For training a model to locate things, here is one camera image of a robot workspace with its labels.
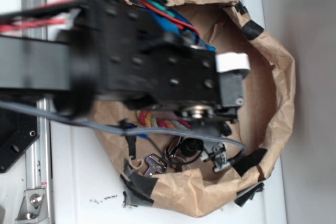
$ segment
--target white wall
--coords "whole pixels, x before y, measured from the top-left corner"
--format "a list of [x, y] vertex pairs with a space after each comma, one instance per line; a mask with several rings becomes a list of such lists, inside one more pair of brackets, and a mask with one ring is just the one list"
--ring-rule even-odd
[[262, 0], [297, 62], [294, 132], [282, 155], [288, 223], [336, 223], [336, 0]]

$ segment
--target robotic arm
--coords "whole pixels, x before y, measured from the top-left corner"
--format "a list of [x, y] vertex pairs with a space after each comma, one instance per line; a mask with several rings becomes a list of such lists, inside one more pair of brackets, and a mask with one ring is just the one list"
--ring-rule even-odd
[[[164, 0], [134, 1], [140, 7], [66, 0], [0, 16], [2, 28], [17, 27], [19, 19], [34, 19], [25, 28], [60, 23], [50, 19], [60, 13], [73, 16], [56, 41], [0, 36], [0, 98], [49, 97], [72, 119], [86, 115], [94, 100], [121, 101], [131, 110], [173, 111], [202, 134], [230, 135], [225, 122], [235, 123], [244, 104], [247, 55], [216, 55]], [[205, 142], [204, 150], [215, 172], [226, 167], [225, 146]]]

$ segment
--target black metal plate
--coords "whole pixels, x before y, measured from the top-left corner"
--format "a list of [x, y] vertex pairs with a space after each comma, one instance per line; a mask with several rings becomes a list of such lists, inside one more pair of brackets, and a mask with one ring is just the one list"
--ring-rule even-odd
[[39, 137], [37, 118], [0, 110], [0, 173], [5, 173]]

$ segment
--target gray cable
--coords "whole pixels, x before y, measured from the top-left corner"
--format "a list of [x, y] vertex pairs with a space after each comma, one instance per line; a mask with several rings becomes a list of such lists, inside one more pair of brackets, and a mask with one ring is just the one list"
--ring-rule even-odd
[[60, 123], [65, 123], [73, 126], [84, 126], [89, 127], [94, 130], [98, 131], [104, 131], [116, 135], [125, 135], [125, 136], [131, 136], [131, 135], [141, 135], [141, 134], [170, 134], [170, 135], [176, 135], [176, 136], [183, 136], [183, 137], [192, 137], [201, 139], [204, 141], [210, 141], [214, 143], [222, 143], [226, 142], [229, 144], [234, 144], [242, 148], [242, 153], [246, 153], [246, 145], [243, 143], [240, 143], [238, 141], [232, 140], [230, 138], [226, 137], [215, 137], [215, 136], [206, 136], [202, 134], [195, 133], [193, 131], [183, 131], [178, 129], [168, 129], [168, 128], [151, 128], [151, 127], [144, 127], [144, 128], [132, 128], [132, 129], [121, 129], [116, 126], [109, 126], [104, 124], [99, 124], [96, 122], [91, 121], [73, 121], [65, 116], [58, 115], [56, 113], [52, 113], [49, 111], [40, 110], [36, 107], [32, 107], [29, 105], [16, 103], [16, 102], [5, 102], [0, 100], [0, 108], [16, 111], [23, 114], [29, 114], [34, 115], [42, 118], [47, 118], [53, 121], [57, 121]]

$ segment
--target brown paper bag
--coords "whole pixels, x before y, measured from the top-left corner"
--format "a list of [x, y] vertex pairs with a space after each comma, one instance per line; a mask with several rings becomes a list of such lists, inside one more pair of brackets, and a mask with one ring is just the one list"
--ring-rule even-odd
[[[239, 110], [239, 122], [231, 125], [231, 138], [248, 147], [240, 165], [219, 174], [211, 162], [196, 162], [181, 173], [141, 174], [144, 158], [156, 153], [145, 140], [136, 141], [136, 159], [129, 156], [123, 136], [96, 132], [125, 184], [126, 203], [171, 209], [200, 217], [237, 198], [237, 193], [270, 176], [292, 133], [295, 96], [295, 63], [289, 52], [267, 31], [251, 20], [239, 0], [168, 0], [201, 32], [202, 39], [219, 53], [234, 51], [249, 55], [251, 73], [245, 79], [246, 104]], [[97, 102], [92, 117], [104, 124], [122, 119], [137, 122], [134, 111], [121, 103]], [[163, 150], [172, 140], [152, 135]], [[233, 157], [239, 148], [228, 146]]]

